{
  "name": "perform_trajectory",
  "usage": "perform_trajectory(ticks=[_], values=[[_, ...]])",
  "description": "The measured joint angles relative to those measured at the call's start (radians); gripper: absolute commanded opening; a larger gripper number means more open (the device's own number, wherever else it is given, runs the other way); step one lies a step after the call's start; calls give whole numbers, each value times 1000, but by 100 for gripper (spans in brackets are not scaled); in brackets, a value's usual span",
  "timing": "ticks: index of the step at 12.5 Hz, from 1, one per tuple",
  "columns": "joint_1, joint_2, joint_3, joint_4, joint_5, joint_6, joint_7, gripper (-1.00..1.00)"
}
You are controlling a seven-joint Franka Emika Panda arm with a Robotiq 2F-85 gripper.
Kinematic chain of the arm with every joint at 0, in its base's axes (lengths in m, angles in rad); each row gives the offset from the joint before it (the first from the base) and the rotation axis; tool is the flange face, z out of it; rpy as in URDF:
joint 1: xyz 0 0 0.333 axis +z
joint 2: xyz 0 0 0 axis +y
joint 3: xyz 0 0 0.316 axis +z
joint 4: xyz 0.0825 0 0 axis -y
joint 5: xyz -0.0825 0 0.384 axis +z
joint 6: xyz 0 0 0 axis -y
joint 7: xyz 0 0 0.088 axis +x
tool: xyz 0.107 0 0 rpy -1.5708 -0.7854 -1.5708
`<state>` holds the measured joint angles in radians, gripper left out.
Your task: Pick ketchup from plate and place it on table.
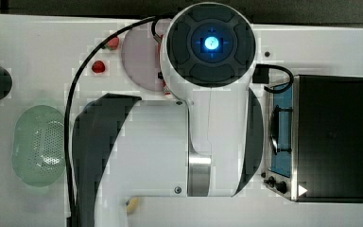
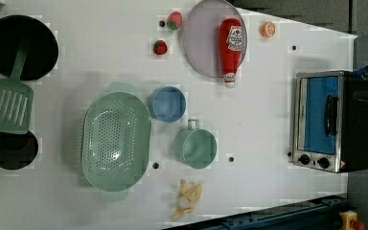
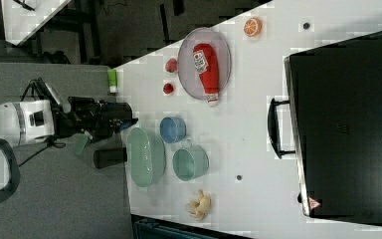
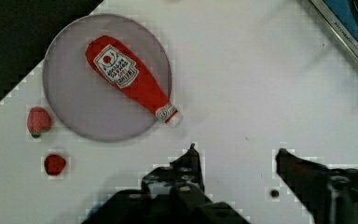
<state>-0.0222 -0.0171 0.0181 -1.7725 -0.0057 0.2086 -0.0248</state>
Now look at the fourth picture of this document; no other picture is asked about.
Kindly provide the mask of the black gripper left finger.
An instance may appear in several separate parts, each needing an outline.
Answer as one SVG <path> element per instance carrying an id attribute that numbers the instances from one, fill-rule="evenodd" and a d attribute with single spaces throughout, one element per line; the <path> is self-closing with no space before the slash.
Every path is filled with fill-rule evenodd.
<path id="1" fill-rule="evenodd" d="M 89 212 L 81 224 L 251 224 L 229 204 L 205 194 L 200 154 L 194 145 L 167 166 L 143 177 Z"/>

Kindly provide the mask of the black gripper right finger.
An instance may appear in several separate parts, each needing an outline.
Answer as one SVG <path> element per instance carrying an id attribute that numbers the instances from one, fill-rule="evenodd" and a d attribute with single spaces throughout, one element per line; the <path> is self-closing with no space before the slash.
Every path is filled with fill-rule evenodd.
<path id="1" fill-rule="evenodd" d="M 315 224 L 358 224 L 358 169 L 330 169 L 281 148 L 276 173 L 312 215 Z"/>

